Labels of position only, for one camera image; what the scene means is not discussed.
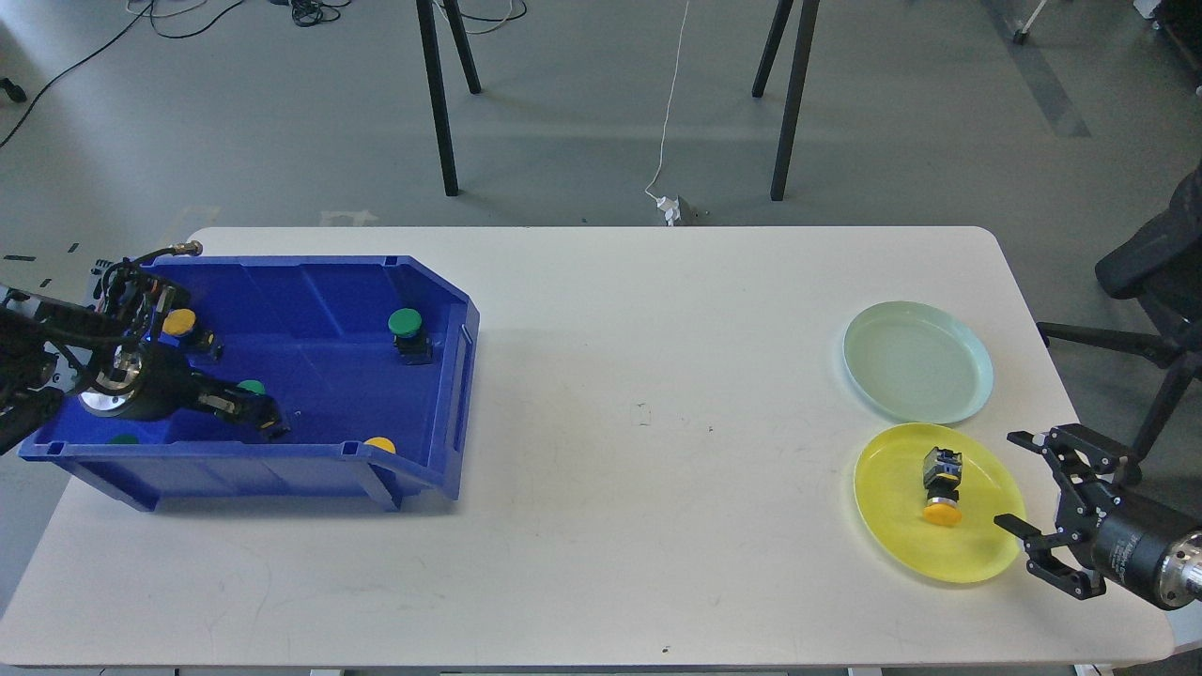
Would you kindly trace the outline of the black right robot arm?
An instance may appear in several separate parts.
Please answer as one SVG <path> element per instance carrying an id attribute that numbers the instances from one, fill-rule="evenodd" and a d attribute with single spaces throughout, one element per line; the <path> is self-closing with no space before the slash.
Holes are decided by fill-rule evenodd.
<path id="1" fill-rule="evenodd" d="M 1200 600 L 1200 518 L 1120 486 L 1137 470 L 1133 450 L 1081 423 L 1006 439 L 1042 458 L 1059 487 L 1052 533 L 1013 514 L 994 518 L 1019 540 L 1027 573 L 1078 600 L 1108 581 L 1166 611 Z"/>

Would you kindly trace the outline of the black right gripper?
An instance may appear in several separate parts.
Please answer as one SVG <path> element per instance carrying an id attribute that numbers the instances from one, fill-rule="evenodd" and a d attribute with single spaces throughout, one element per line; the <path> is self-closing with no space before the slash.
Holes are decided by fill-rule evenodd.
<path id="1" fill-rule="evenodd" d="M 1106 581 L 1161 610 L 1200 600 L 1200 518 L 1111 485 L 1143 480 L 1133 449 L 1082 423 L 1013 431 L 1006 440 L 1042 457 L 1057 479 L 1099 478 L 1063 481 L 1057 533 L 996 515 L 996 527 L 1019 540 L 1027 573 L 1077 600 L 1103 595 Z M 1078 568 L 1057 558 L 1058 547 L 1067 547 Z"/>

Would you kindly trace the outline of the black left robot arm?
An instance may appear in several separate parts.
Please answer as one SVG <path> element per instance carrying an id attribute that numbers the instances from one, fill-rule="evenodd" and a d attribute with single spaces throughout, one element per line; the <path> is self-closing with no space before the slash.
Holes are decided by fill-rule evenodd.
<path id="1" fill-rule="evenodd" d="M 222 354 L 192 312 L 192 295 L 151 273 L 157 257 L 198 256 L 183 242 L 107 267 L 91 306 L 2 287 L 2 450 L 55 419 L 76 398 L 96 419 L 159 421 L 178 410 L 256 428 L 288 431 L 282 407 L 246 381 L 218 379 L 190 362 Z"/>

